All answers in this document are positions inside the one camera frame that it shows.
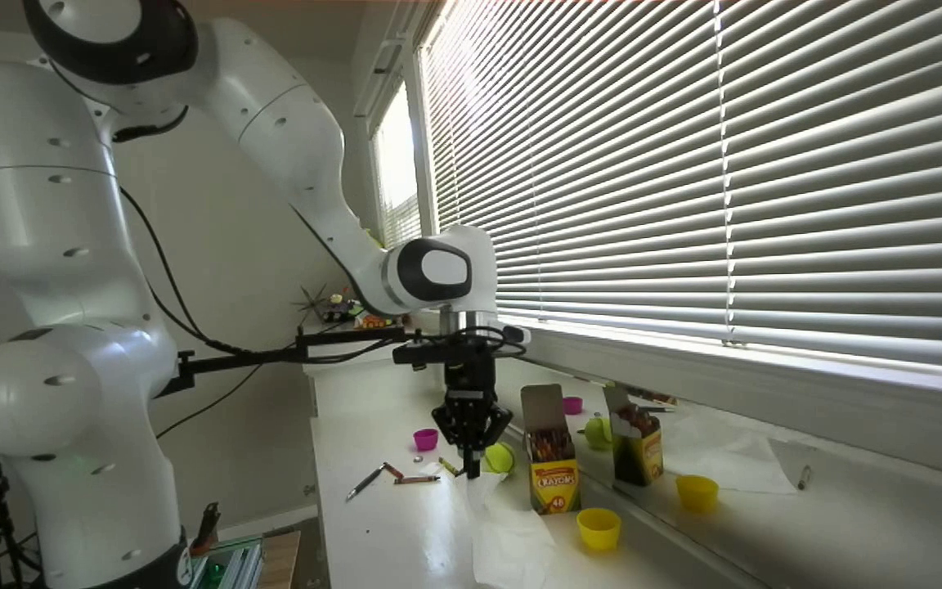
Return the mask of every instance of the window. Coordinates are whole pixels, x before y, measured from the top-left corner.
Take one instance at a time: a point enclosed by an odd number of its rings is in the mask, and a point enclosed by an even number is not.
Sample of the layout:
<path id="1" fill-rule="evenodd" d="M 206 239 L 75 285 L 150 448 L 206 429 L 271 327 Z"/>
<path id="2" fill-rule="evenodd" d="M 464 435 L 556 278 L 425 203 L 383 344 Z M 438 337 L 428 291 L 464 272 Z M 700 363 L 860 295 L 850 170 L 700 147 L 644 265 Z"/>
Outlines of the window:
<path id="1" fill-rule="evenodd" d="M 376 128 L 376 193 L 383 203 L 383 239 L 406 242 L 415 239 L 419 229 L 419 196 L 415 196 L 415 164 L 412 164 L 412 124 L 409 124 L 409 98 L 406 85 L 399 85 L 389 101 L 379 128 Z"/>
<path id="2" fill-rule="evenodd" d="M 461 0 L 425 79 L 507 317 L 942 366 L 942 0 Z"/>

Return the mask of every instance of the window frame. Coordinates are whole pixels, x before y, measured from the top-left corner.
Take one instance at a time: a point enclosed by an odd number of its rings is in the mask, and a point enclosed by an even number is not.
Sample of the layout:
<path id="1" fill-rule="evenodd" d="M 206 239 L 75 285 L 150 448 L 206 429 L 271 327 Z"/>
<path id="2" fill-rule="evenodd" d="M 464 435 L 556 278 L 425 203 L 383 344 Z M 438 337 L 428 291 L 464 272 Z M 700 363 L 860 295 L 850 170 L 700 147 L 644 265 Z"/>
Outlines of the window frame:
<path id="1" fill-rule="evenodd" d="M 445 26 L 445 13 L 448 10 L 435 16 L 432 36 Z M 422 105 L 415 105 L 415 111 L 425 124 L 428 95 L 422 92 L 422 65 L 409 69 L 409 79 L 409 88 L 419 88 Z M 432 170 L 425 131 L 419 144 L 422 154 L 415 167 Z M 422 203 L 422 223 L 428 232 L 438 232 L 435 183 L 422 187 L 422 200 L 428 200 Z M 500 321 L 533 330 L 530 360 L 536 363 L 625 380 L 942 471 L 942 370 L 765 353 L 765 347 L 726 350 L 680 337 L 654 337 L 644 344 L 641 337 L 618 337 L 595 327 L 556 330 L 504 314 Z"/>

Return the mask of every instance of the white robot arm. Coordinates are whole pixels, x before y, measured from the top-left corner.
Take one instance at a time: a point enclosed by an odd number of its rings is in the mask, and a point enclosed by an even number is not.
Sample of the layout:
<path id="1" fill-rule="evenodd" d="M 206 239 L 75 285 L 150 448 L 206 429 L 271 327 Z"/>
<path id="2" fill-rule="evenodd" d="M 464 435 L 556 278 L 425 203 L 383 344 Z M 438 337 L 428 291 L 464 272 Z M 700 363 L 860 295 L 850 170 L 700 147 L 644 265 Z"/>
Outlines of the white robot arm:
<path id="1" fill-rule="evenodd" d="M 0 65 L 0 281 L 36 327 L 0 344 L 0 458 L 36 504 L 49 586 L 173 586 L 183 533 L 147 402 L 177 376 L 177 347 L 128 242 L 111 141 L 206 108 L 379 314 L 494 311 L 491 242 L 458 229 L 379 249 L 343 203 L 334 115 L 239 23 L 196 26 L 177 0 L 23 10 L 52 69 Z M 422 347 L 406 363 L 474 353 L 451 383 L 491 386 L 491 350 L 471 347 Z M 471 406 L 474 432 L 461 409 L 442 416 L 468 429 L 468 455 L 481 422 L 497 435 L 510 419 Z"/>

